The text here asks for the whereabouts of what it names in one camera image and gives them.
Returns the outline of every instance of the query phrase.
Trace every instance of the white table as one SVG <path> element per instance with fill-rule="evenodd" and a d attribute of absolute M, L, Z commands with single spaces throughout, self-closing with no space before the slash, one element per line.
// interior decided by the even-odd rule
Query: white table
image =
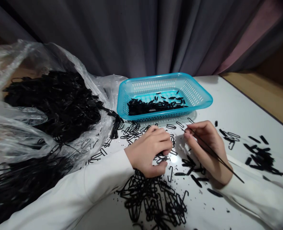
<path fill-rule="evenodd" d="M 185 155 L 189 147 L 185 144 L 182 136 L 183 131 L 179 128 L 176 121 L 182 124 L 190 124 L 187 117 L 194 122 L 209 120 L 214 123 L 218 121 L 217 129 L 232 132 L 241 136 L 240 141 L 236 142 L 233 149 L 228 149 L 228 141 L 225 141 L 227 154 L 233 158 L 245 163 L 250 152 L 244 147 L 243 143 L 249 145 L 255 142 L 248 138 L 252 136 L 260 139 L 263 135 L 269 142 L 269 145 L 258 144 L 259 147 L 270 147 L 272 157 L 275 158 L 274 167 L 283 172 L 283 126 L 272 118 L 269 114 L 259 108 L 254 102 L 249 100 L 236 88 L 219 76 L 195 77 L 195 79 L 213 96 L 213 104 L 206 109 L 198 110 L 186 117 L 179 117 L 170 120 L 158 120 L 151 123 L 143 123 L 141 127 L 149 124 L 158 123 L 159 127 L 166 127 L 166 124 L 173 124 L 177 129 L 168 129 L 168 132 L 174 134 L 176 140 L 174 150 L 178 155 L 171 155 L 168 160 L 166 174 L 163 176 L 167 181 L 167 176 L 171 171 L 169 166 L 178 169 L 175 172 L 187 172 L 188 168 L 181 166 L 181 158 L 187 159 Z M 116 139 L 110 142 L 110 146 L 103 149 L 107 154 L 112 154 L 120 149 L 127 147 L 128 142 L 125 139 Z M 258 171 L 270 180 L 283 183 L 283 176 L 273 175 L 265 171 Z M 173 176 L 174 181 L 171 185 L 181 196 L 184 191 L 189 191 L 189 196 L 185 197 L 187 205 L 185 225 L 180 225 L 175 229 L 268 229 L 261 221 L 243 213 L 231 202 L 224 198 L 219 198 L 207 191 L 211 184 L 201 182 L 202 188 L 199 188 L 191 177 Z M 140 214 L 138 222 L 144 226 L 144 229 L 151 229 L 155 223 L 147 222 L 145 212 Z M 115 193 L 105 198 L 91 210 L 92 229 L 129 229 L 132 228 L 132 222 L 128 210 L 124 207 L 124 199 Z"/>

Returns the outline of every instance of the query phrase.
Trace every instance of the white sleeve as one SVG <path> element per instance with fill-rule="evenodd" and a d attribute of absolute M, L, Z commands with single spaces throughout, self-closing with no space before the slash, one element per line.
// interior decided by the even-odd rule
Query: white sleeve
<path fill-rule="evenodd" d="M 235 173 L 245 183 L 233 176 L 218 191 L 272 229 L 283 229 L 283 188 L 262 178 L 257 180 L 238 171 Z"/>
<path fill-rule="evenodd" d="M 123 185 L 134 170 L 124 150 L 66 175 L 54 188 L 0 224 L 0 230 L 72 229 L 96 202 Z"/>

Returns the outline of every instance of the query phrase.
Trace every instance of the plastic basket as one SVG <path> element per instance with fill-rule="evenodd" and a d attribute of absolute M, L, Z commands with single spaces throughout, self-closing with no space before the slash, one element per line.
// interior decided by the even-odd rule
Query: plastic basket
<path fill-rule="evenodd" d="M 132 98 L 150 102 L 155 96 L 159 97 L 158 101 L 168 102 L 174 101 L 169 100 L 169 97 L 183 97 L 188 107 L 129 116 L 127 103 Z M 212 96 L 192 76 L 186 73 L 169 73 L 133 78 L 122 82 L 119 86 L 117 112 L 120 117 L 126 120 L 150 121 L 186 115 L 193 110 L 207 108 L 212 103 Z"/>

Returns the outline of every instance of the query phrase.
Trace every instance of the person's right hand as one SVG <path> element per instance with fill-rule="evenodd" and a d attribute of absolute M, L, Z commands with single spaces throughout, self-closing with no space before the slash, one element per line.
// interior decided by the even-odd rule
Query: person's right hand
<path fill-rule="evenodd" d="M 204 140 L 212 148 L 212 150 L 214 150 L 215 153 L 217 153 L 217 155 L 232 169 L 227 159 L 222 138 L 219 136 L 217 130 L 210 121 L 202 121 L 187 125 L 184 133 L 184 137 L 188 145 L 191 147 L 203 167 L 207 169 L 214 179 L 216 179 L 222 185 L 226 185 L 231 180 L 233 174 L 222 163 L 220 163 L 217 158 L 212 157 L 202 149 L 203 147 L 208 152 L 211 152 L 211 150 L 194 134 L 194 132 L 192 132 L 192 130 L 199 137 L 201 137 L 202 140 Z"/>

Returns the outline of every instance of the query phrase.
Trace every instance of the person's left hand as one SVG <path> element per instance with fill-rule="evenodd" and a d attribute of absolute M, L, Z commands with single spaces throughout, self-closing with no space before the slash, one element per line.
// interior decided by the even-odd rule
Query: person's left hand
<path fill-rule="evenodd" d="M 151 178 L 165 173 L 167 162 L 162 161 L 159 165 L 153 166 L 154 157 L 163 152 L 163 155 L 170 153 L 172 142 L 170 134 L 163 128 L 151 126 L 133 144 L 124 149 L 133 168 L 141 171 L 145 177 Z"/>

